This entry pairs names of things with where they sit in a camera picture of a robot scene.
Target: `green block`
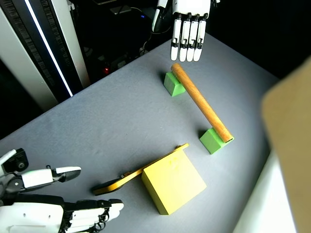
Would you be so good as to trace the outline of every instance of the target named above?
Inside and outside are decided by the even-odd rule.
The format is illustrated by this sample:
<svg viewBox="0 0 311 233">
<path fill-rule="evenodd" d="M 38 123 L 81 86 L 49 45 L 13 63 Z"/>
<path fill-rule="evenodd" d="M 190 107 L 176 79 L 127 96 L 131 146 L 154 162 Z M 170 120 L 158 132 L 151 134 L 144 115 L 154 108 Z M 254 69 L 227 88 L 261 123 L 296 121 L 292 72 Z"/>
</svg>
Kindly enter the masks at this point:
<svg viewBox="0 0 311 233">
<path fill-rule="evenodd" d="M 203 143 L 203 145 L 206 147 L 210 154 L 215 153 L 220 148 L 233 141 L 233 139 L 228 142 L 223 142 L 213 128 L 207 130 L 205 134 L 200 137 L 200 141 Z"/>
<path fill-rule="evenodd" d="M 172 72 L 166 73 L 164 86 L 171 96 L 177 96 L 186 91 L 184 86 L 178 81 Z"/>
</svg>

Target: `yellow block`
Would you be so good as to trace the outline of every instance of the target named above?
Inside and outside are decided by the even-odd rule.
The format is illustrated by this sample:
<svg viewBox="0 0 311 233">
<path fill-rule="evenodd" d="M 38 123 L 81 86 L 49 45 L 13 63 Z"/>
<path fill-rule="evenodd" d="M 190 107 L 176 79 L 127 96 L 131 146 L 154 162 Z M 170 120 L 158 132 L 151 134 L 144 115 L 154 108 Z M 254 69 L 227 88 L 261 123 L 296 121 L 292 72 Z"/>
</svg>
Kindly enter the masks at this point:
<svg viewBox="0 0 311 233">
<path fill-rule="evenodd" d="M 148 166 L 141 178 L 161 215 L 170 215 L 206 188 L 183 150 Z"/>
</svg>

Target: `brown dowel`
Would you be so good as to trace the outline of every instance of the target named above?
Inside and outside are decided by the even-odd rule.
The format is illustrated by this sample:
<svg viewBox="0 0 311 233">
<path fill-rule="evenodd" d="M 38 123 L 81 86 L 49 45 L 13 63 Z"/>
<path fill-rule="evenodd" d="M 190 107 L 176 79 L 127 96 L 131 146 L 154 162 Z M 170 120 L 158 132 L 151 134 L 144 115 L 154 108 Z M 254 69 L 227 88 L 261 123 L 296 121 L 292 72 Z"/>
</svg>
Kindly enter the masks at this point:
<svg viewBox="0 0 311 233">
<path fill-rule="evenodd" d="M 233 136 L 229 130 L 224 126 L 221 120 L 218 118 L 214 110 L 202 96 L 198 88 L 193 84 L 189 76 L 182 69 L 180 64 L 175 63 L 172 65 L 172 72 L 177 79 L 182 83 L 186 91 L 189 93 L 193 101 L 198 105 L 206 119 L 210 122 L 214 130 L 217 132 L 219 137 L 224 141 L 228 142 L 233 139 Z"/>
</svg>

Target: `table surface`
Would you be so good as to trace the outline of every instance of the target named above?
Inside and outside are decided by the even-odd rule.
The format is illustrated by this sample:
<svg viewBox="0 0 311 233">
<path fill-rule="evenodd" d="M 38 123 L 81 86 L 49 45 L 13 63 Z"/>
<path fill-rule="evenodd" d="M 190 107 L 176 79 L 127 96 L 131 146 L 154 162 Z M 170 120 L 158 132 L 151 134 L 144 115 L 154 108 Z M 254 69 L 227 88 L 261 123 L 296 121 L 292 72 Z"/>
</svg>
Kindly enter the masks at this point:
<svg viewBox="0 0 311 233">
<path fill-rule="evenodd" d="M 54 107 L 0 141 L 0 153 L 25 149 L 29 168 L 80 166 L 79 177 L 34 193 L 65 201 L 121 199 L 105 232 L 231 233 L 269 155 L 260 119 L 262 95 L 277 79 L 206 35 L 199 62 L 182 63 L 235 140 L 213 155 L 199 141 L 209 129 L 187 93 L 171 97 L 163 81 L 174 63 L 170 41 Z M 207 188 L 161 216 L 140 178 L 116 192 L 89 189 L 190 143 L 185 153 Z"/>
</svg>

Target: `hammer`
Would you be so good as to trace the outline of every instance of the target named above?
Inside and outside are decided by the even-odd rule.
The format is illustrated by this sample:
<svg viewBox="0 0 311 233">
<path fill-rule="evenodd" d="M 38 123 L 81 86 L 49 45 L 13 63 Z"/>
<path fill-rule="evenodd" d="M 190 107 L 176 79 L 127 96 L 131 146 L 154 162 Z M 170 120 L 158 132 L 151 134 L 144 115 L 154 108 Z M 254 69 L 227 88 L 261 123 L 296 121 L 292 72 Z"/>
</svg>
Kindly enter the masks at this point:
<svg viewBox="0 0 311 233">
<path fill-rule="evenodd" d="M 175 77 L 181 82 L 185 90 L 189 93 L 199 109 L 202 111 L 203 115 L 212 125 L 212 128 L 203 134 L 203 136 L 200 138 L 200 141 L 203 143 L 209 153 L 213 154 L 231 142 L 234 137 L 216 115 L 198 88 L 196 88 L 196 86 L 193 84 L 180 64 L 173 64 L 171 70 Z"/>
</svg>

